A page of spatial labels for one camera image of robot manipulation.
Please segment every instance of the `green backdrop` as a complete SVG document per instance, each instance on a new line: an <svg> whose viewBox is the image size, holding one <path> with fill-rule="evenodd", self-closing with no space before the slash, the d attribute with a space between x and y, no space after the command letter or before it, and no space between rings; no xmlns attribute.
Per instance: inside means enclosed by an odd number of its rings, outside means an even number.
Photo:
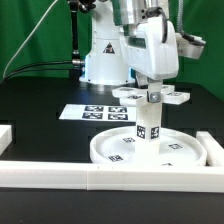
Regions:
<svg viewBox="0 0 224 224"><path fill-rule="evenodd" d="M7 62L52 2L53 0L0 1L0 78ZM178 0L170 0L170 19L174 24L177 5ZM185 0L184 6L184 30L203 36L207 45L200 60L180 58L179 74L171 81L201 84L224 100L224 1ZM79 13L82 57L91 48L90 38L91 15ZM69 60L71 48L70 10L66 0L59 0L8 71L33 62ZM33 75L67 77L66 72Z"/></svg>

